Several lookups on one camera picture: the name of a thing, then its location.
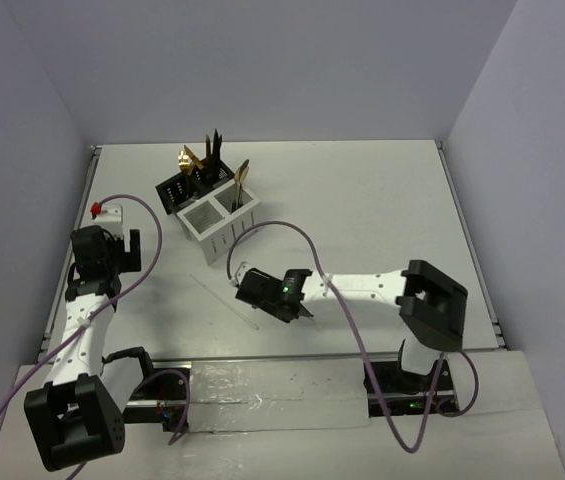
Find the gold spoon green handle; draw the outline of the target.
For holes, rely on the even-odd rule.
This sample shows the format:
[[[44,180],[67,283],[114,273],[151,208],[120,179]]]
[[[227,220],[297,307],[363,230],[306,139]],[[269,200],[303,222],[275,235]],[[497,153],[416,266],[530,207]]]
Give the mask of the gold spoon green handle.
[[[240,168],[238,169],[238,171],[236,172],[235,177],[234,177],[236,187],[235,187],[235,192],[234,192],[234,200],[233,200],[233,203],[232,203],[232,211],[233,211],[233,212],[237,211],[237,210],[242,206],[242,204],[239,204],[239,203],[238,203],[238,190],[239,190],[238,177],[239,177],[239,171],[240,171]]]

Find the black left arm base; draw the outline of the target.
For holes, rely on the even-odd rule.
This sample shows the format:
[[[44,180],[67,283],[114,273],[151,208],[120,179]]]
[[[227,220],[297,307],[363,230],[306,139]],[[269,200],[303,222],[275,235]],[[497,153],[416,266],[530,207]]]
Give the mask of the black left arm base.
[[[187,369],[155,367],[143,347],[132,347],[103,358],[101,381],[126,423],[159,423],[172,434],[171,443],[187,432]]]

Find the gold fork green handle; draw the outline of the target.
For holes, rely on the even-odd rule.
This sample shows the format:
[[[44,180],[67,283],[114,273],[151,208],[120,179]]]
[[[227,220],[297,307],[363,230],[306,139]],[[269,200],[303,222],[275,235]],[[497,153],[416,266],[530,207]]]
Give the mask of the gold fork green handle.
[[[191,165],[190,157],[185,150],[181,150],[178,154],[178,166],[180,170],[188,175]]]
[[[188,159],[187,162],[186,162],[186,165],[182,168],[182,171],[186,175],[186,185],[187,185],[188,191],[190,191],[193,188],[192,174],[193,174],[195,168],[196,168],[196,165],[191,159]]]

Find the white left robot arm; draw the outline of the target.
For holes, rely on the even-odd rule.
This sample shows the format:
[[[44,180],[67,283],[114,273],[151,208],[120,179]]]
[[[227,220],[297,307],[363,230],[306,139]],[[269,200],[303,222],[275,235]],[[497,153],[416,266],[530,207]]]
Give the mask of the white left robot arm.
[[[24,399],[35,445],[50,472],[120,453],[127,400],[156,390],[154,369],[130,357],[103,355],[122,293],[119,276],[141,269],[140,241],[137,229],[116,237],[99,225],[71,234],[74,262],[61,344],[43,385]]]

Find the black knife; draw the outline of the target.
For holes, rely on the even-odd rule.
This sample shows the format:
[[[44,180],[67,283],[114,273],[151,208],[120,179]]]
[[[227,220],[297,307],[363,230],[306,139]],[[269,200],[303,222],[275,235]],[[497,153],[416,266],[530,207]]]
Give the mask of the black knife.
[[[214,138],[213,138],[213,155],[215,160],[216,172],[220,170],[222,140],[223,140],[222,135],[219,134],[217,130],[215,130]]]
[[[214,130],[213,140],[212,140],[212,150],[211,150],[211,160],[213,172],[218,171],[218,165],[220,160],[220,148],[221,148],[221,136],[218,134],[218,130]]]

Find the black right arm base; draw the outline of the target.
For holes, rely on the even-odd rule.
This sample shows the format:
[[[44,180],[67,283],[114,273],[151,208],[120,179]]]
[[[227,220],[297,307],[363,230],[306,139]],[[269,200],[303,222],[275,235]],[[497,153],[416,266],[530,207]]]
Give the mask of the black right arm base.
[[[422,415],[425,411],[427,396],[435,367],[421,377],[402,372],[396,359],[372,359],[371,365],[386,403],[394,416]],[[450,366],[447,360],[442,363],[437,384],[433,391],[433,400],[429,412],[455,416],[460,408],[456,399]]]

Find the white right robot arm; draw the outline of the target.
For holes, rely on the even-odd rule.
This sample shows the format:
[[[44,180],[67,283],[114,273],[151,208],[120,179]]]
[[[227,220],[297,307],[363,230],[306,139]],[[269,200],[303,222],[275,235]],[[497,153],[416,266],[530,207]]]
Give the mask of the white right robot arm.
[[[398,335],[396,377],[409,391],[429,382],[440,353],[463,350],[468,290],[424,260],[379,274],[291,269],[281,279],[243,262],[231,283],[238,300],[285,323],[331,321],[343,298],[358,331],[378,327]]]

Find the black spoon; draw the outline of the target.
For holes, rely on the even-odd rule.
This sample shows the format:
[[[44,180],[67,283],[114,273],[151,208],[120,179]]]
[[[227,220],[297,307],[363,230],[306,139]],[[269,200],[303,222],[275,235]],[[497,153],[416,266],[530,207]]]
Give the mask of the black spoon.
[[[238,203],[242,204],[243,203],[243,191],[244,191],[244,182],[246,179],[246,176],[248,175],[249,172],[249,159],[246,159],[243,164],[240,167],[240,171],[239,171],[239,177],[238,177],[238,183],[239,183],[239,190],[238,190]]]

